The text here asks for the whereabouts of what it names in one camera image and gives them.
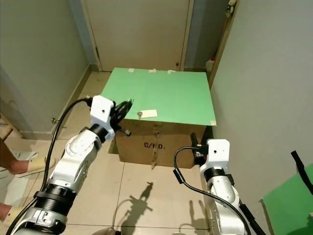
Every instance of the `black cable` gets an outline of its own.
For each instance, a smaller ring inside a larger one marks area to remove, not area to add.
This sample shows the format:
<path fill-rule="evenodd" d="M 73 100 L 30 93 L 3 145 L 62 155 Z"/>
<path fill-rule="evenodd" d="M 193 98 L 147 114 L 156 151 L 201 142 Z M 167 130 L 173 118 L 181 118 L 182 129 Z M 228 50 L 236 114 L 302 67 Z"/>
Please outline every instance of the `black cable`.
<path fill-rule="evenodd" d="M 300 175 L 302 181 L 307 186 L 310 193 L 313 195 L 313 184 L 310 182 L 310 179 L 309 179 L 307 173 L 305 172 L 304 165 L 303 165 L 299 155 L 297 154 L 297 151 L 292 151 L 291 155 L 292 155 L 292 157 L 293 157 L 293 159 L 297 165 L 297 169 L 299 171 L 299 175 Z"/>
<path fill-rule="evenodd" d="M 241 211 L 244 213 L 245 217 L 247 218 L 251 228 L 256 232 L 257 235 L 266 235 L 258 222 L 256 222 L 254 216 L 252 215 L 251 211 L 249 208 L 244 204 L 241 199 L 239 199 L 239 208 Z"/>
<path fill-rule="evenodd" d="M 54 144 L 57 140 L 57 137 L 58 137 L 58 133 L 59 133 L 59 130 L 61 128 L 61 125 L 62 125 L 62 122 L 63 120 L 65 119 L 66 115 L 68 114 L 68 112 L 76 105 L 78 104 L 79 102 L 88 102 L 89 99 L 92 99 L 92 98 L 82 98 L 82 99 L 78 99 L 77 101 L 73 102 L 72 104 L 70 104 L 67 109 L 64 110 L 62 116 L 60 117 L 60 120 L 57 124 L 57 127 L 55 128 L 55 131 L 54 131 L 54 134 L 53 134 L 53 137 L 52 137 L 52 141 L 51 141 L 51 144 L 50 144 L 50 148 L 49 148 L 49 151 L 48 151 L 48 155 L 47 155 L 47 160 L 46 160 L 46 163 L 45 163 L 45 173 L 44 173 L 44 179 L 43 179 L 43 183 L 41 185 L 41 188 L 40 188 L 40 191 L 43 191 L 44 188 L 46 187 L 46 183 L 47 183 L 47 180 L 48 180 L 48 174 L 49 174 L 49 165 L 50 165 L 50 159 L 51 159 L 51 154 L 52 154 L 52 150 L 53 150 L 53 147 L 54 147 Z"/>
<path fill-rule="evenodd" d="M 201 190 L 201 189 L 195 188 L 195 187 L 189 185 L 189 184 L 185 181 L 185 179 L 184 179 L 184 177 L 183 177 L 183 175 L 182 175 L 180 169 L 179 169 L 178 166 L 177 166 L 177 160 L 176 160 L 176 159 L 177 159 L 177 154 L 178 154 L 179 152 L 185 150 L 185 149 L 195 149 L 195 150 L 197 150 L 198 148 L 196 148 L 196 147 L 189 147 L 189 146 L 188 146 L 188 147 L 182 147 L 182 148 L 180 148 L 179 150 L 177 150 L 176 153 L 174 154 L 174 168 L 175 168 L 174 174 L 176 175 L 176 177 L 177 177 L 179 183 L 180 183 L 180 184 L 184 184 L 187 188 L 189 188 L 189 189 L 191 189 L 191 190 L 193 190 L 193 191 L 195 191 L 195 192 L 198 192 L 198 193 L 201 193 L 201 194 L 203 194 L 203 195 L 205 195 L 205 196 L 211 197 L 211 198 L 213 198 L 213 199 L 219 201 L 222 205 L 224 205 L 224 206 L 228 207 L 229 209 L 231 209 L 235 214 L 237 214 L 237 216 L 238 216 L 238 217 L 241 219 L 241 221 L 243 222 L 243 224 L 244 224 L 244 226 L 245 226 L 245 230 L 246 230 L 246 232 L 247 232 L 247 235 L 251 235 L 250 228 L 249 228 L 248 223 L 246 222 L 244 216 L 243 216 L 243 215 L 240 213 L 240 211 L 238 211 L 232 204 L 230 204 L 230 203 L 227 202 L 226 200 L 222 199 L 221 197 L 218 197 L 218 196 L 216 196 L 216 195 L 214 195 L 214 194 L 211 194 L 211 193 L 209 193 L 209 192 L 203 191 L 203 190 Z"/>
<path fill-rule="evenodd" d="M 55 131 L 54 131 L 54 134 L 53 134 L 53 137 L 52 137 L 52 141 L 51 141 L 51 144 L 50 144 L 50 148 L 49 148 L 49 151 L 48 151 L 48 154 L 47 154 L 47 158 L 46 158 L 46 162 L 45 162 L 45 172 L 44 172 L 44 179 L 43 179 L 43 182 L 42 182 L 42 185 L 41 185 L 41 188 L 40 188 L 40 191 L 43 191 L 44 188 L 46 187 L 46 183 L 47 183 L 47 180 L 48 180 L 48 174 L 49 174 L 49 165 L 50 165 L 50 159 L 51 159 L 51 154 L 52 154 L 52 150 L 53 150 L 53 147 L 54 147 L 54 144 L 57 140 L 57 137 L 58 137 L 58 133 L 59 133 L 59 130 L 61 128 L 61 124 L 62 122 L 64 121 L 64 118 L 66 117 L 66 115 L 69 113 L 69 111 L 79 102 L 86 102 L 89 106 L 91 106 L 91 101 L 92 98 L 82 98 L 82 99 L 78 99 L 77 101 L 73 102 L 72 104 L 70 104 L 63 112 L 62 116 L 60 117 L 60 120 L 55 128 Z M 19 214 L 18 216 L 13 220 L 12 224 L 10 225 L 8 231 L 6 232 L 6 235 L 11 235 L 15 225 L 17 224 L 17 222 L 21 219 L 21 217 L 26 213 L 26 211 L 31 208 L 31 206 L 37 201 L 37 197 L 34 198 Z"/>

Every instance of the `wall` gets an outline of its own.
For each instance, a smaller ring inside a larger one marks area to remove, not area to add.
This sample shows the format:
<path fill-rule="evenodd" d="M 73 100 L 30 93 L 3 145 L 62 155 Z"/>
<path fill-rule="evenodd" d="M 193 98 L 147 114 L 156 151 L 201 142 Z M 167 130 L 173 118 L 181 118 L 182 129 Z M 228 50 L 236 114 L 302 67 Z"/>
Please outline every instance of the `wall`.
<path fill-rule="evenodd" d="M 0 1 L 1 112 L 21 131 L 50 132 L 88 62 L 68 1 Z"/>
<path fill-rule="evenodd" d="M 213 87 L 229 172 L 268 234 L 260 200 L 313 163 L 313 1 L 241 0 Z"/>
<path fill-rule="evenodd" d="M 229 0 L 195 0 L 185 67 L 204 68 L 215 55 L 223 32 Z"/>
<path fill-rule="evenodd" d="M 85 15 L 82 9 L 81 1 L 80 0 L 68 0 L 69 5 L 71 7 L 76 26 L 79 32 L 80 39 L 82 41 L 86 57 L 88 62 L 93 66 L 97 67 L 97 60 L 93 53 L 93 45 L 91 42 L 91 38 L 89 35 L 87 23 L 85 20 Z"/>

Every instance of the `door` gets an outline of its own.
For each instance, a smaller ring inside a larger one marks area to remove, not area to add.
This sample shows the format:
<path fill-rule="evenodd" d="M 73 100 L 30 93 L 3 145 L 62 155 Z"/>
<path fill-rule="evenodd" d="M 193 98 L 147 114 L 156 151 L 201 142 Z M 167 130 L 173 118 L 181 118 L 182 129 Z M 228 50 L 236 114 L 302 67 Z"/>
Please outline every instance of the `door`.
<path fill-rule="evenodd" d="M 104 71 L 179 70 L 189 0 L 85 0 Z"/>

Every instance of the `wire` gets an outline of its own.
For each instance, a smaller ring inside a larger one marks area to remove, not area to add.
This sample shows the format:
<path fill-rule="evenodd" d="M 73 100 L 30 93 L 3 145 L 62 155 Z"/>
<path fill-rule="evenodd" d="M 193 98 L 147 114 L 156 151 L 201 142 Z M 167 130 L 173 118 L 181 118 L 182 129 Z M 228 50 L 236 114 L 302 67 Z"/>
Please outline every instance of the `wire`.
<path fill-rule="evenodd" d="M 246 204 L 243 204 L 241 199 L 239 199 L 239 208 L 241 211 L 244 213 L 245 217 L 247 218 L 251 228 L 256 232 L 257 235 L 266 235 L 258 222 L 256 222 L 254 216 L 252 215 L 251 211 L 249 208 L 246 206 Z"/>
<path fill-rule="evenodd" d="M 175 168 L 174 171 L 176 171 L 175 175 L 176 175 L 176 176 L 179 176 L 178 181 L 179 181 L 180 183 L 183 183 L 187 188 L 189 188 L 189 189 L 191 189 L 191 190 L 193 190 L 193 191 L 195 191 L 195 192 L 201 193 L 201 194 L 203 194 L 203 195 L 205 195 L 205 196 L 211 197 L 211 198 L 213 198 L 213 199 L 219 201 L 219 202 L 220 202 L 221 204 L 223 204 L 224 206 L 228 207 L 231 211 L 233 211 L 235 214 L 237 214 L 237 216 L 241 219 L 241 221 L 243 222 L 243 224 L 244 224 L 244 226 L 245 226 L 245 230 L 246 230 L 246 232 L 247 232 L 247 235 L 251 235 L 250 228 L 249 228 L 249 226 L 248 226 L 248 224 L 247 224 L 247 222 L 246 222 L 244 216 L 243 216 L 243 215 L 240 213 L 240 211 L 237 210 L 232 204 L 230 204 L 230 203 L 227 202 L 226 200 L 222 199 L 221 197 L 218 197 L 218 196 L 216 196 L 216 195 L 214 195 L 214 194 L 211 194 L 211 193 L 209 193 L 209 192 L 203 191 L 203 190 L 201 190 L 201 189 L 195 188 L 195 187 L 191 186 L 190 184 L 188 184 L 188 183 L 185 181 L 185 179 L 184 179 L 184 177 L 183 177 L 183 175 L 182 175 L 180 169 L 179 169 L 178 166 L 177 166 L 177 154 L 178 154 L 179 152 L 185 150 L 185 149 L 195 149 L 195 150 L 197 150 L 198 148 L 196 148 L 196 147 L 189 147 L 189 146 L 188 146 L 188 147 L 182 147 L 182 148 L 180 148 L 179 150 L 177 150 L 176 153 L 174 154 L 174 168 Z"/>
<path fill-rule="evenodd" d="M 44 188 L 46 187 L 46 183 L 47 183 L 47 180 L 48 180 L 48 174 L 49 174 L 49 165 L 50 165 L 50 159 L 51 159 L 51 154 L 52 154 L 52 150 L 53 150 L 53 147 L 54 147 L 54 144 L 58 138 L 58 133 L 59 133 L 59 130 L 62 126 L 62 122 L 64 121 L 66 115 L 68 114 L 68 112 L 76 105 L 78 104 L 79 102 L 82 102 L 82 101 L 85 101 L 85 102 L 88 102 L 89 98 L 82 98 L 82 99 L 78 99 L 77 101 L 73 102 L 72 104 L 70 104 L 67 109 L 64 110 L 62 116 L 60 117 L 60 120 L 57 124 L 57 127 L 55 128 L 55 131 L 54 131 L 54 134 L 53 134 L 53 137 L 52 137 L 52 141 L 51 141 L 51 144 L 50 144 L 50 148 L 49 148 L 49 151 L 48 151 L 48 155 L 47 155 L 47 160 L 46 160 L 46 163 L 45 163 L 45 173 L 44 173 L 44 179 L 43 179 L 43 183 L 41 185 L 41 189 L 40 191 L 44 190 Z"/>
<path fill-rule="evenodd" d="M 52 137 L 52 141 L 50 144 L 50 148 L 47 154 L 47 158 L 46 158 L 46 162 L 45 162 L 45 172 L 44 172 L 44 179 L 40 188 L 40 191 L 43 191 L 44 188 L 46 187 L 47 184 L 47 180 L 48 180 L 48 174 L 49 174 L 49 165 L 50 165 L 50 159 L 51 159 L 51 154 L 52 154 L 52 150 L 54 147 L 54 144 L 57 140 L 62 122 L 64 121 L 66 115 L 69 113 L 69 111 L 79 102 L 85 101 L 87 104 L 88 102 L 90 102 L 90 99 L 92 98 L 82 98 L 82 99 L 78 99 L 77 101 L 73 102 L 72 104 L 70 104 L 62 113 L 62 116 L 60 117 L 60 120 L 55 128 L 53 137 Z M 37 197 L 34 198 L 19 214 L 18 216 L 13 220 L 12 224 L 10 225 L 8 231 L 6 232 L 6 235 L 11 235 L 15 225 L 17 224 L 17 222 L 21 219 L 21 217 L 26 213 L 26 211 L 31 208 L 31 206 L 37 201 Z"/>

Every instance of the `sandal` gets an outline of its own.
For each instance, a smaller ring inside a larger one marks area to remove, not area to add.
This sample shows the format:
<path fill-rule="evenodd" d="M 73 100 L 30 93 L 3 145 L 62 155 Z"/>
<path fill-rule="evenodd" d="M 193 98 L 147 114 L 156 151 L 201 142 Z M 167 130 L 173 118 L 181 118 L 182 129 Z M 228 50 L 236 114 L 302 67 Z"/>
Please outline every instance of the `sandal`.
<path fill-rule="evenodd" d="M 27 172 L 16 174 L 15 177 L 24 177 L 45 170 L 46 157 L 36 157 L 29 160 Z M 49 169 L 55 165 L 55 158 L 50 159 Z"/>

